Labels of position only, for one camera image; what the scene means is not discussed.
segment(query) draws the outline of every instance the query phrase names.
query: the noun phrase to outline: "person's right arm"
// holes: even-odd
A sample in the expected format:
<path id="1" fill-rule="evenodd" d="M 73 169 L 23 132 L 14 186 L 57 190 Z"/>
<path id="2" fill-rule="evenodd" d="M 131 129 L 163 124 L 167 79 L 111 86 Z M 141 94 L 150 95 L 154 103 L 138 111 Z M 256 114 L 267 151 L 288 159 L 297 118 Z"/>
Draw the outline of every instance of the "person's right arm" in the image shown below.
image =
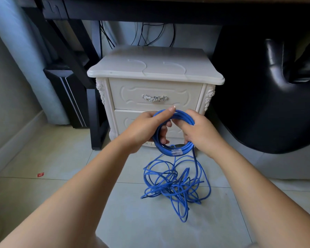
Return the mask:
<path id="1" fill-rule="evenodd" d="M 310 247 L 310 214 L 233 149 L 206 117 L 193 110 L 186 113 L 195 125 L 173 122 L 184 132 L 185 142 L 191 141 L 221 167 L 259 245 Z"/>

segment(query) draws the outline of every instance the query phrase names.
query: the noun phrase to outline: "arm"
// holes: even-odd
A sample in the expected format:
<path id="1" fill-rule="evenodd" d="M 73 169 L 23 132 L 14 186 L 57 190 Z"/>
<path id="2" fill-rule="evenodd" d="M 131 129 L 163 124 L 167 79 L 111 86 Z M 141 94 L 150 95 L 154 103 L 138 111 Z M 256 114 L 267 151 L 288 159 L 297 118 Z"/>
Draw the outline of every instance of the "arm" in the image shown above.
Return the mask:
<path id="1" fill-rule="evenodd" d="M 175 108 L 142 113 L 86 167 L 40 205 L 1 243 L 3 247 L 86 247 L 93 241 L 108 197 L 130 153 L 149 141 Z M 161 132 L 161 142 L 167 128 Z"/>
<path id="2" fill-rule="evenodd" d="M 261 247 L 310 247 L 310 215 L 234 150 L 212 123 L 186 111 L 195 121 L 173 120 L 191 141 L 223 170 Z"/>

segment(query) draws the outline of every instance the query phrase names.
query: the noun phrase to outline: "white nightstand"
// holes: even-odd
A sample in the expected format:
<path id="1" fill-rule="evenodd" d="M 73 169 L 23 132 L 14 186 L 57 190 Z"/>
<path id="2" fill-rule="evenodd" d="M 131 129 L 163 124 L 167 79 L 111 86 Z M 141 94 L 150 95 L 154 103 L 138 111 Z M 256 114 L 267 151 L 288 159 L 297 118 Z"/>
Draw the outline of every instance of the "white nightstand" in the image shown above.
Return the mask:
<path id="1" fill-rule="evenodd" d="M 202 49 L 149 46 L 116 47 L 87 74 L 96 78 L 111 140 L 144 111 L 175 105 L 204 114 L 215 86 L 225 81 Z M 167 137 L 172 144 L 183 143 L 176 125 L 168 129 Z"/>

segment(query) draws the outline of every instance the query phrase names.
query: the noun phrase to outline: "silver ornate handle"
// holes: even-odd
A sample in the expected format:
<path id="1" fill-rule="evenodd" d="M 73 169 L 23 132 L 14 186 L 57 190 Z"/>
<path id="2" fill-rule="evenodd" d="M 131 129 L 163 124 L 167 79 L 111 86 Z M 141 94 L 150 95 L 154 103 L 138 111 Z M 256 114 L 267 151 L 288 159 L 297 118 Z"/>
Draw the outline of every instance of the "silver ornate handle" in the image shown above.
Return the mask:
<path id="1" fill-rule="evenodd" d="M 161 100 L 167 100 L 168 97 L 167 96 L 150 96 L 150 95 L 142 95 L 141 96 L 143 99 L 146 99 L 150 102 L 160 102 Z"/>

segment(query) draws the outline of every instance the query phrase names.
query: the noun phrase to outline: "black leather chair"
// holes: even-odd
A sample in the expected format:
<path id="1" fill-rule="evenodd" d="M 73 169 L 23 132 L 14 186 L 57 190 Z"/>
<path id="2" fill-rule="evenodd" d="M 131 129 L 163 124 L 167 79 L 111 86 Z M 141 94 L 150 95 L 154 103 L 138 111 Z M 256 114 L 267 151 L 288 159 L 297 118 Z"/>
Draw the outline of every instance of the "black leather chair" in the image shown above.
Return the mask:
<path id="1" fill-rule="evenodd" d="M 310 144 L 310 44 L 295 61 L 290 33 L 223 27 L 212 63 L 225 84 L 211 103 L 242 144 L 286 153 Z"/>

